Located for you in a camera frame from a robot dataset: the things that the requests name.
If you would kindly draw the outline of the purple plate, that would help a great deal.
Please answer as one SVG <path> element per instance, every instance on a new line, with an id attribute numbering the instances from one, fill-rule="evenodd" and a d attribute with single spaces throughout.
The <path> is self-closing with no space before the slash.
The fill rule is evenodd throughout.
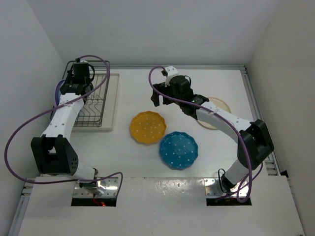
<path id="1" fill-rule="evenodd" d="M 60 80 L 55 87 L 55 91 L 54 91 L 54 106 L 55 107 L 58 106 L 60 102 L 60 95 L 61 95 L 60 88 L 62 84 L 63 84 L 63 80 Z"/>

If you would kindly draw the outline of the yellow dotted plate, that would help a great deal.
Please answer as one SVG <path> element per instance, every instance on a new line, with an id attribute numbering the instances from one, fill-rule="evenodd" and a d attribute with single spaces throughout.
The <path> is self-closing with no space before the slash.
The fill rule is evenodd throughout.
<path id="1" fill-rule="evenodd" d="M 138 143 L 151 145 L 158 142 L 167 129 L 165 119 L 156 112 L 145 111 L 132 118 L 129 130 Z"/>

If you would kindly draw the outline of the light blue plate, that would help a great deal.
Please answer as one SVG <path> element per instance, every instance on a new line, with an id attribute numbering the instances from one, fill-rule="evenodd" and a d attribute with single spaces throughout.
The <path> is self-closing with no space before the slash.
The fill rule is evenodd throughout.
<path id="1" fill-rule="evenodd" d="M 56 85 L 56 89 L 55 89 L 55 104 L 58 106 L 60 103 L 60 96 L 61 96 L 61 87 L 64 84 L 64 80 L 61 80 L 58 82 L 58 84 Z"/>

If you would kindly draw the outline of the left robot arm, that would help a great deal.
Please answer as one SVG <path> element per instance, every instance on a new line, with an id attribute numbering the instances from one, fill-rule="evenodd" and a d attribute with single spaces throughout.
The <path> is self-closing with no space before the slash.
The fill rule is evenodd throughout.
<path id="1" fill-rule="evenodd" d="M 74 62 L 60 87 L 59 105 L 40 137 L 31 141 L 31 149 L 38 171 L 51 176 L 69 176 L 82 184 L 95 179 L 95 168 L 80 163 L 72 145 L 70 135 L 80 111 L 86 103 L 85 94 L 92 91 L 94 68 L 84 60 Z"/>

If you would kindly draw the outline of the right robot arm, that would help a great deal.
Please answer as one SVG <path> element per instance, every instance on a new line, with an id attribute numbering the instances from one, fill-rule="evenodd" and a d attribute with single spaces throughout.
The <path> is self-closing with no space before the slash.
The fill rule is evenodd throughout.
<path id="1" fill-rule="evenodd" d="M 237 117 L 215 105 L 207 97 L 195 94 L 191 81 L 185 76 L 173 77 L 169 85 L 165 83 L 150 84 L 153 89 L 151 100 L 155 106 L 175 103 L 182 112 L 197 121 L 208 123 L 237 144 L 237 159 L 218 180 L 221 194 L 230 193 L 231 189 L 245 178 L 252 175 L 263 161 L 274 151 L 269 130 L 264 121 L 249 121 Z"/>

